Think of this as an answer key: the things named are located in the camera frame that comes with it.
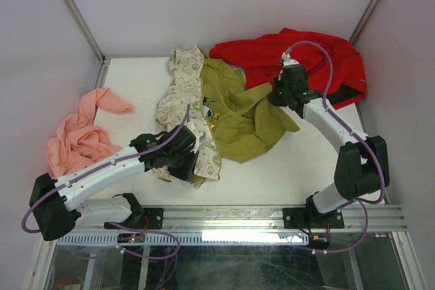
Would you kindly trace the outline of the red garment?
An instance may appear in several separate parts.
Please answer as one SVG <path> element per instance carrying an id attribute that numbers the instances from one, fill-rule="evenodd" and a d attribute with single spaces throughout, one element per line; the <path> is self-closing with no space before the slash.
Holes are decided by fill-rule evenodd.
<path id="1" fill-rule="evenodd" d="M 250 89 L 260 84 L 272 84 L 273 78 L 280 71 L 282 53 L 299 41 L 311 41 L 320 45 L 332 60 L 332 83 L 327 88 L 330 68 L 326 55 L 311 44 L 301 44 L 291 50 L 291 57 L 307 71 L 310 89 L 326 92 L 335 109 L 366 98 L 366 74 L 360 53 L 346 39 L 333 35 L 284 28 L 279 33 L 256 39 L 218 43 L 209 55 L 242 68 L 246 86 Z"/>

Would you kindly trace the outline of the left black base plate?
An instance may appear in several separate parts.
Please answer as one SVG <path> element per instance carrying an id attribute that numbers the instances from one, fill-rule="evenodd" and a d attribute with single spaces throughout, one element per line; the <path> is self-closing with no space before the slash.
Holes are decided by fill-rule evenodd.
<path id="1" fill-rule="evenodd" d="M 161 230 L 164 220 L 163 208 L 145 207 L 131 213 L 126 220 L 118 222 L 122 227 L 141 230 Z"/>

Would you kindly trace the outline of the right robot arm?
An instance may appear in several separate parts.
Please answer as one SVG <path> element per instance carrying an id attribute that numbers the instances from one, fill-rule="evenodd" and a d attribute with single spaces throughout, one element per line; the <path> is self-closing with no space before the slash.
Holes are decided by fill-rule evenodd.
<path id="1" fill-rule="evenodd" d="M 361 196 L 389 185 L 387 144 L 350 127 L 319 90 L 310 90 L 307 72 L 298 63 L 285 64 L 273 79 L 270 104 L 288 107 L 316 127 L 338 154 L 333 182 L 306 199 L 305 206 L 290 209 L 284 221 L 289 228 L 310 230 L 327 225 L 338 210 Z"/>

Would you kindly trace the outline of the cream green patterned jacket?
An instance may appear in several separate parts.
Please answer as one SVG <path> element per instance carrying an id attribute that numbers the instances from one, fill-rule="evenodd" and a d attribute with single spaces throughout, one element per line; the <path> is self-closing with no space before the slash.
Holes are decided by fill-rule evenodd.
<path id="1" fill-rule="evenodd" d="M 172 81 L 156 104 L 155 120 L 168 132 L 190 115 L 198 158 L 186 181 L 199 188 L 220 180 L 222 160 L 245 163 L 271 150 L 296 122 L 269 103 L 270 83 L 248 89 L 242 71 L 197 46 L 172 49 L 166 63 Z"/>

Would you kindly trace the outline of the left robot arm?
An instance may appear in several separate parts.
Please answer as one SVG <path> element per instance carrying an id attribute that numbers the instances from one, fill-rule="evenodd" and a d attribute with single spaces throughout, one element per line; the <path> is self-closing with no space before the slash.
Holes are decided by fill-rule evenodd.
<path id="1" fill-rule="evenodd" d="M 190 181 L 198 157 L 198 137 L 178 125 L 169 132 L 140 134 L 129 145 L 88 168 L 52 178 L 36 178 L 29 213 L 44 240 L 58 240 L 79 225 L 116 222 L 137 227 L 143 209 L 133 194 L 95 199 L 93 196 L 128 177 L 166 168 L 170 175 Z"/>

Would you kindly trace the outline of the right aluminium corner post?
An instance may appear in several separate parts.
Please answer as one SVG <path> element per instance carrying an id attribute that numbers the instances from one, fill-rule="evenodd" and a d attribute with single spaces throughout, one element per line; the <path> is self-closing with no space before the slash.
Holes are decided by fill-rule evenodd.
<path id="1" fill-rule="evenodd" d="M 365 7 L 360 19 L 358 20 L 358 23 L 356 24 L 350 38 L 349 43 L 353 46 L 358 42 L 359 38 L 361 37 L 362 33 L 364 32 L 364 29 L 368 25 L 370 19 L 372 18 L 378 4 L 380 4 L 381 0 L 369 0 L 367 6 Z"/>

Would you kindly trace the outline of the aluminium front rail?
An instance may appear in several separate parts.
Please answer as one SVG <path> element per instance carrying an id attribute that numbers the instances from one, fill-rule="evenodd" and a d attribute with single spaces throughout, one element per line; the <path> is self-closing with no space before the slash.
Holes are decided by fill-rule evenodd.
<path id="1" fill-rule="evenodd" d="M 126 209 L 118 206 L 115 200 L 109 202 L 92 200 L 73 211 L 73 225 L 68 228 L 55 225 L 61 236 L 69 232 L 110 230 L 110 222 L 122 222 L 133 212 L 142 208 L 163 208 L 162 231 L 196 232 L 201 230 L 264 230 L 284 231 L 282 209 L 296 206 L 142 206 Z M 408 230 L 402 209 L 397 205 L 376 204 L 361 207 L 351 204 L 338 210 L 342 213 L 345 227 L 331 229 L 333 232 L 405 232 Z"/>

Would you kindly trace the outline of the pink garment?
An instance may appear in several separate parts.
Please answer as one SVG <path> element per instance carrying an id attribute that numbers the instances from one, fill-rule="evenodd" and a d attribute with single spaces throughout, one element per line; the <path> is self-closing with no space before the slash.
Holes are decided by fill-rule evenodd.
<path id="1" fill-rule="evenodd" d="M 134 111 L 135 107 L 109 88 L 83 95 L 78 110 L 64 117 L 48 140 L 48 165 L 53 177 L 75 173 L 121 150 L 111 143 L 106 129 L 94 123 L 99 109 L 123 114 Z"/>

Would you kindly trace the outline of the left aluminium corner post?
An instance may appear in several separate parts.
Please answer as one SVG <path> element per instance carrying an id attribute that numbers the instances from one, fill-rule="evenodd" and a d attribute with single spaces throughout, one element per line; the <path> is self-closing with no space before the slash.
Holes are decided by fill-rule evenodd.
<path id="1" fill-rule="evenodd" d="M 70 13 L 72 19 L 76 23 L 89 48 L 92 50 L 92 53 L 96 56 L 99 62 L 104 62 L 105 55 L 103 54 L 100 46 L 98 45 L 96 39 L 90 31 L 75 0 L 63 0 L 63 3 L 65 4 L 67 11 Z"/>

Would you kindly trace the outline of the aluminium corner post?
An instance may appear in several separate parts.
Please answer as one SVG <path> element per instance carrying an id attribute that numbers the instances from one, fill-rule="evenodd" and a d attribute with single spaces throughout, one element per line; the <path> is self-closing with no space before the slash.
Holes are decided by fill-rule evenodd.
<path id="1" fill-rule="evenodd" d="M 67 11 L 70 13 L 72 19 L 76 23 L 89 48 L 92 50 L 92 53 L 96 56 L 99 62 L 104 62 L 105 55 L 103 54 L 100 46 L 98 45 L 96 39 L 90 31 L 75 0 L 63 0 L 63 3 L 65 4 Z"/>
<path id="2" fill-rule="evenodd" d="M 378 4 L 380 4 L 381 0 L 369 0 L 367 6 L 365 7 L 360 19 L 358 20 L 358 23 L 356 24 L 350 38 L 349 43 L 353 46 L 358 42 L 359 38 L 361 37 L 362 33 L 364 32 L 364 29 L 368 25 L 370 19 L 372 18 Z"/>

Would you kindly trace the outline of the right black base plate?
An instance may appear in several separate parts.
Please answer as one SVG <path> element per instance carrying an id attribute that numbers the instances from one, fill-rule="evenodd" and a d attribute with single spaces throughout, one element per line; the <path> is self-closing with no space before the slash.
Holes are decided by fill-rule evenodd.
<path id="1" fill-rule="evenodd" d="M 345 227 L 342 213 L 310 213 L 305 207 L 287 207 L 282 209 L 285 229 L 343 229 Z"/>

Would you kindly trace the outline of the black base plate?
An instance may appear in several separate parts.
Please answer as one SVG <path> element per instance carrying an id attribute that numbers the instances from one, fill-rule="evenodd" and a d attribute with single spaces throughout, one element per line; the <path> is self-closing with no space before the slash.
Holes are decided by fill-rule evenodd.
<path id="1" fill-rule="evenodd" d="M 141 230 L 161 230 L 164 220 L 163 208 L 145 207 L 131 213 L 126 220 L 118 222 L 122 227 Z"/>
<path id="2" fill-rule="evenodd" d="M 343 229 L 345 227 L 342 213 L 310 213 L 305 207 L 287 207 L 282 209 L 285 229 Z"/>

